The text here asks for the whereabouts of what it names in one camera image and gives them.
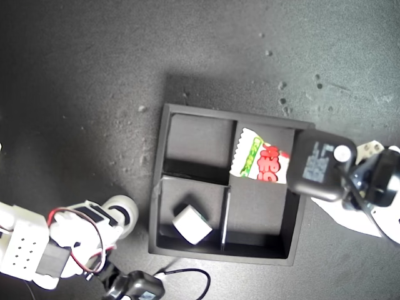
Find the snack wrapper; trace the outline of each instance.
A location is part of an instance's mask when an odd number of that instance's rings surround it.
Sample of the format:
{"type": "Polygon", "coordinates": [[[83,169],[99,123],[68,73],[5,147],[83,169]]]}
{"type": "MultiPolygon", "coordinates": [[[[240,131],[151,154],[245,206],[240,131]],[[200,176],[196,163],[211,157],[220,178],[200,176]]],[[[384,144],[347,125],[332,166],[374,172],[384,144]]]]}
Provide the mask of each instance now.
{"type": "Polygon", "coordinates": [[[230,173],[262,181],[286,184],[289,154],[264,142],[253,130],[243,128],[230,173]]]}

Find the white circle sticker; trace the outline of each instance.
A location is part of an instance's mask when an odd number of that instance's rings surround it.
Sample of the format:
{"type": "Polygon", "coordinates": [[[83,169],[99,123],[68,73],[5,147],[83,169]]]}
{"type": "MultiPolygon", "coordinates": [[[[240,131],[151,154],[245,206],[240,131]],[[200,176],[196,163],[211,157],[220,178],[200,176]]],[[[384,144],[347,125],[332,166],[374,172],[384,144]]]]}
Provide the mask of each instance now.
{"type": "Polygon", "coordinates": [[[340,163],[345,163],[351,158],[351,151],[345,145],[340,145],[333,151],[333,157],[340,163]]]}

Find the black tray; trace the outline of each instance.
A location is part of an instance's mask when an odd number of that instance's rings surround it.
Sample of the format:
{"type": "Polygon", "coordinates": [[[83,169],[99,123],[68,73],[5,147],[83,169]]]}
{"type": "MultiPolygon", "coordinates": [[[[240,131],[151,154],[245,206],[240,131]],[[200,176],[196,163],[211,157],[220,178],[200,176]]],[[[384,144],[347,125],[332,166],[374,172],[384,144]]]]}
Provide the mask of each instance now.
{"type": "Polygon", "coordinates": [[[229,171],[243,128],[290,154],[296,136],[313,127],[276,117],[166,104],[154,168],[149,252],[292,265],[306,198],[285,184],[234,177],[229,171]],[[172,224],[187,204],[213,228],[195,246],[172,224]]]}

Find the white cube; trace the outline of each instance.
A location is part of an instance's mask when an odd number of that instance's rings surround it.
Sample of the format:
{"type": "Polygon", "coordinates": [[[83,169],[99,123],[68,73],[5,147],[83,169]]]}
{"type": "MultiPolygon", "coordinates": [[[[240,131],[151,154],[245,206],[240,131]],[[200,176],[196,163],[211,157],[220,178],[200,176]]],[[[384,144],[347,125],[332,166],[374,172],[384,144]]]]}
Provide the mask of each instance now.
{"type": "Polygon", "coordinates": [[[191,244],[197,245],[213,229],[191,205],[188,205],[175,219],[172,220],[175,228],[191,244]]]}

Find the dark gray table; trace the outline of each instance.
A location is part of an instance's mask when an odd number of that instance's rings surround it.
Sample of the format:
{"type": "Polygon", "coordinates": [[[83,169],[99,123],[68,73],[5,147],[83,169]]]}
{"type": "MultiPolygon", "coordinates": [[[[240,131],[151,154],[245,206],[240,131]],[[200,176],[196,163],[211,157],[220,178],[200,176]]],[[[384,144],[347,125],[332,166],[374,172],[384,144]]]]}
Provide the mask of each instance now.
{"type": "MultiPolygon", "coordinates": [[[[127,272],[204,268],[206,299],[400,299],[399,250],[312,202],[293,267],[176,261],[148,254],[146,232],[166,101],[399,143],[399,0],[2,0],[0,38],[2,202],[47,214],[126,193],[141,218],[114,262],[127,272]]],[[[195,299],[204,284],[198,274],[170,276],[165,299],[195,299]]],[[[34,291],[79,300],[103,289],[76,277],[34,291]]],[[[0,294],[29,299],[6,276],[0,294]]]]}

